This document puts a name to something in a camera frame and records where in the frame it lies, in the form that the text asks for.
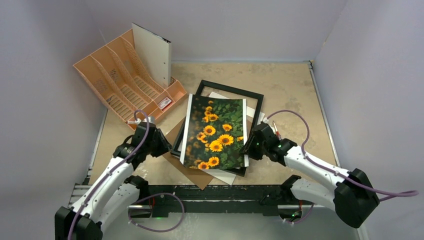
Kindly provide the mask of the black sunflower photo frame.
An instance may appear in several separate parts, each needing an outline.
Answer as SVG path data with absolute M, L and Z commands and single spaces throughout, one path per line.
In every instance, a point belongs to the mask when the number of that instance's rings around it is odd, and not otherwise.
M 205 96 L 209 97 L 209 94 L 211 92 L 219 93 L 220 95 L 223 95 L 225 97 L 228 97 L 228 99 L 245 99 L 246 100 L 246 106 L 249 106 L 251 108 L 255 108 L 255 113 L 253 116 L 252 126 L 256 125 L 258 123 L 258 120 L 260 119 L 260 113 L 261 108 L 264 100 L 264 96 L 260 93 L 223 85 L 220 83 L 215 83 L 207 80 L 202 80 L 199 84 L 199 87 L 196 90 L 196 93 L 193 95 L 199 95 L 199 96 Z M 180 131 L 176 137 L 176 141 L 171 149 L 171 154 L 178 157 L 178 160 L 180 162 L 180 155 L 181 155 L 181 141 L 183 140 L 183 130 L 184 130 L 184 123 L 185 118 L 183 119 Z M 248 130 L 248 122 L 247 122 L 247 139 L 250 134 L 251 130 Z M 225 169 L 223 171 L 232 172 L 237 174 L 236 169 L 242 169 L 247 170 L 247 167 L 241 167 L 241 168 L 233 168 L 233 169 Z

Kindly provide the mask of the sunflower photo print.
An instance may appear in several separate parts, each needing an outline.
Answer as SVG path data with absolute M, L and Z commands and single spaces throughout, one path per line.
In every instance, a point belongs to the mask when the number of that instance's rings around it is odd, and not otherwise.
M 198 170 L 248 167 L 249 158 L 241 152 L 248 137 L 246 111 L 245 99 L 190 94 L 180 163 Z

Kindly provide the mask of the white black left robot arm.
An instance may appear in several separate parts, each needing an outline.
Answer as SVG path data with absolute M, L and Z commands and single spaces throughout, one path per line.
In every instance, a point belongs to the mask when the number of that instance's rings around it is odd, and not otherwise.
M 163 132 L 142 121 L 133 135 L 116 147 L 109 164 L 94 184 L 70 207 L 54 216 L 56 240 L 101 240 L 110 223 L 129 205 L 149 199 L 149 183 L 133 172 L 147 156 L 159 157 L 171 149 Z

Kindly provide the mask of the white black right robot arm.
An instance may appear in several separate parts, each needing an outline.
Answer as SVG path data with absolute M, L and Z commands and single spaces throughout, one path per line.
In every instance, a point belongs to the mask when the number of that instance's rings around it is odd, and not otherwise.
M 312 178 L 292 175 L 281 184 L 280 196 L 288 204 L 307 201 L 326 207 L 348 226 L 359 228 L 380 204 L 368 176 L 331 165 L 303 152 L 294 141 L 279 139 L 267 123 L 254 126 L 241 152 L 254 160 L 264 156 Z

